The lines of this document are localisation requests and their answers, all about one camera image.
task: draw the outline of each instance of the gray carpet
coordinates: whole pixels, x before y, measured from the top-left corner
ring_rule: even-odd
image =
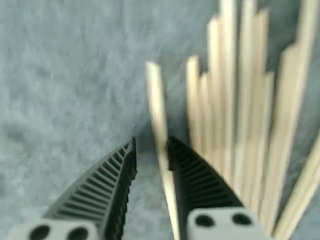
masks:
[[[97,159],[137,136],[123,239],[171,240],[152,142],[144,62],[163,70],[169,133],[187,141],[185,62],[206,63],[217,0],[0,1],[0,239],[36,220]],[[268,67],[294,39],[297,0],[271,7]],[[316,42],[282,204],[320,127]],[[320,192],[293,240],[319,239]]]

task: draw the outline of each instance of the wooden stick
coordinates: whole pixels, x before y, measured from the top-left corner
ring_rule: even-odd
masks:
[[[208,43],[208,65],[209,75],[211,80],[211,102],[212,114],[214,115],[213,121],[213,146],[214,152],[212,155],[212,166],[221,174],[222,173],[222,152],[224,142],[224,95],[222,83],[222,36],[221,36],[221,23],[220,19],[213,17],[207,27],[207,43]]]
[[[256,168],[257,146],[256,142],[261,136],[261,101],[266,79],[265,68],[267,61],[269,10],[261,10],[254,18],[254,61],[253,80],[251,88],[250,118],[248,129],[248,142],[244,161],[242,201],[250,208]]]
[[[169,171],[168,168],[169,163],[166,151],[168,132],[161,69],[155,63],[147,62],[145,64],[145,70],[148,87],[148,101],[151,113],[151,123],[155,136],[159,167],[162,176],[163,188],[168,206],[173,237],[174,240],[180,240],[174,178],[173,173]]]
[[[252,193],[249,209],[258,216],[261,185],[263,184],[264,167],[267,160],[268,138],[271,124],[271,110],[274,96],[275,73],[268,72],[264,76],[264,86],[261,95],[260,136],[257,140],[256,158],[252,178]]]
[[[202,97],[202,135],[203,135],[203,157],[209,165],[212,164],[214,148],[213,114],[210,101],[210,78],[207,72],[203,73],[200,80],[200,92]]]
[[[199,109],[199,58],[191,56],[186,64],[187,111],[191,145],[198,154],[201,153],[201,117]]]
[[[294,83],[287,86],[291,87],[289,91],[292,94],[292,98],[291,101],[290,99],[287,99],[290,107],[288,109],[286,108],[284,114],[279,116],[282,120],[282,123],[279,124],[282,129],[278,128],[278,130],[283,133],[281,134],[281,142],[277,145],[279,147],[279,152],[272,160],[269,160],[270,167],[268,168],[268,171],[274,170],[276,178],[274,178],[274,180],[270,180],[270,177],[272,176],[270,172],[268,172],[266,176],[266,182],[272,183],[274,181],[276,186],[276,189],[271,191],[273,199],[269,205],[268,211],[270,212],[270,215],[265,225],[267,234],[270,234],[274,228],[279,201],[285,183],[288,161],[298,124],[300,107],[303,100],[309,65],[313,53],[314,39],[317,31],[318,9],[319,0],[304,0],[302,2],[297,30],[297,51],[295,55],[296,65],[291,69]]]
[[[224,158],[223,177],[231,184],[235,122],[235,78],[237,42],[237,6],[235,0],[220,0],[222,25],[222,67],[224,78]]]
[[[233,172],[233,190],[241,196],[243,183],[243,166],[249,130],[250,94],[253,79],[254,56],[254,16],[256,6],[253,0],[242,2],[240,49],[239,49],[239,83],[237,96],[237,128],[235,140],[235,159]]]
[[[288,240],[320,184],[320,133],[274,231],[275,240]]]
[[[284,137],[282,129],[285,128],[285,126],[282,124],[282,117],[286,113],[284,110],[286,107],[285,103],[287,102],[287,99],[291,97],[291,92],[286,91],[286,87],[293,77],[292,72],[295,63],[294,60],[296,57],[296,49],[297,48],[294,45],[289,46],[281,55],[280,74],[278,77],[279,84],[275,100],[276,105],[273,123],[274,126],[272,129],[269,153],[267,156],[263,191],[260,196],[261,208],[259,219],[267,235],[271,234],[271,230],[267,231],[267,222],[270,217],[270,205],[272,204],[274,198],[274,188],[278,187],[275,179],[278,177],[278,174],[280,174],[279,172],[281,172],[278,168],[283,169],[285,167],[284,165],[286,164],[285,161],[278,157],[278,154],[280,154],[280,151],[283,147],[282,141]]]

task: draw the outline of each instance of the mounting hole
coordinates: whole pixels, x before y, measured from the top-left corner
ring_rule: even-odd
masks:
[[[49,235],[50,227],[48,225],[40,225],[32,230],[29,235],[30,240],[44,240]]]
[[[242,213],[237,213],[233,215],[232,220],[237,225],[251,225],[252,221],[249,217]]]
[[[209,217],[207,215],[199,215],[195,219],[195,224],[197,224],[200,227],[209,228],[209,227],[214,226],[215,222],[211,217]]]
[[[67,240],[86,240],[87,237],[88,230],[84,227],[77,227],[68,234]]]

